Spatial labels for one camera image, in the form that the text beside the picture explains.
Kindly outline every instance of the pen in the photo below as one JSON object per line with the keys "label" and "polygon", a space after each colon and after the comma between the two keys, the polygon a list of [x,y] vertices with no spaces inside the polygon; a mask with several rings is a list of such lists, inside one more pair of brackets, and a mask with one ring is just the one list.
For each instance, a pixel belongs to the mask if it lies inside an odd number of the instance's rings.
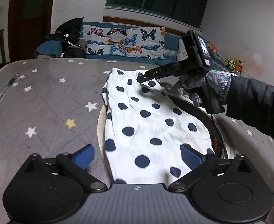
{"label": "pen", "polygon": [[14,81],[17,79],[17,77],[19,76],[19,73],[17,73],[9,82],[8,84],[5,86],[5,88],[2,90],[2,92],[0,93],[0,99],[3,96],[3,94],[8,90],[8,88],[14,83]]}

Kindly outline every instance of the yellow star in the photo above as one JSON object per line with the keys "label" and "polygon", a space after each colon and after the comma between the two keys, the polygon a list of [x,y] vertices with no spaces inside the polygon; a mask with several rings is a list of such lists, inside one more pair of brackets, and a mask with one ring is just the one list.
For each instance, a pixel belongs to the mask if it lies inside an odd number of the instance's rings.
{"label": "yellow star", "polygon": [[69,129],[71,129],[72,127],[77,126],[77,125],[75,124],[75,120],[74,120],[74,119],[68,119],[67,122],[65,123],[65,125],[66,125]]}

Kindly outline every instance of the orange butterfly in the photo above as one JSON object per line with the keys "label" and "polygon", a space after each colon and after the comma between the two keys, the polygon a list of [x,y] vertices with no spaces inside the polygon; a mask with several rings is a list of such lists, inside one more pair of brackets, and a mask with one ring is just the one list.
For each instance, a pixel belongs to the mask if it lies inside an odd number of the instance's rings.
{"label": "orange butterfly", "polygon": [[160,27],[161,30],[161,35],[164,36],[165,35],[165,28],[164,27]]}
{"label": "orange butterfly", "polygon": [[136,52],[142,53],[141,47],[139,47],[139,46],[135,46],[134,48],[125,47],[124,49],[125,49],[128,53],[133,53],[133,51],[134,51],[135,53],[136,53]]}
{"label": "orange butterfly", "polygon": [[117,44],[118,46],[122,46],[123,45],[123,41],[122,40],[119,40],[119,41],[113,41],[113,40],[108,40],[108,45],[112,45],[112,44]]}

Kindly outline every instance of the pink butterfly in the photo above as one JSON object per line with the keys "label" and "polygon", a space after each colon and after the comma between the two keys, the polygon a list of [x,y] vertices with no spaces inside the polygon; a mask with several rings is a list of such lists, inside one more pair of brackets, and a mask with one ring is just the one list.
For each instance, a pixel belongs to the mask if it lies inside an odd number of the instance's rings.
{"label": "pink butterfly", "polygon": [[101,37],[103,36],[103,30],[102,29],[96,29],[96,28],[91,28],[91,30],[88,32],[88,35],[98,35]]}

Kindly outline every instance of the brown door frame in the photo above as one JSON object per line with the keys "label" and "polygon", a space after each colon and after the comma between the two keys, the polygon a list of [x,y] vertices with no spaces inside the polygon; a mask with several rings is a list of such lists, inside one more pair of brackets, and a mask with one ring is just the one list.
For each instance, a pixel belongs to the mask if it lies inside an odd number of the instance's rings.
{"label": "brown door frame", "polygon": [[[13,36],[12,36],[12,31],[16,27],[16,19],[13,17],[14,16],[14,10],[16,4],[14,3],[15,0],[10,0],[9,4],[9,9],[8,9],[8,20],[7,20],[7,37],[8,37],[8,49],[9,49],[9,56],[10,56],[10,61],[13,58],[13,51],[11,45],[13,44]],[[50,34],[51,31],[51,18],[52,18],[52,7],[53,7],[53,0],[50,0],[50,3],[52,6],[49,6],[48,8],[48,14],[47,14],[47,25],[46,25],[46,33]]]}

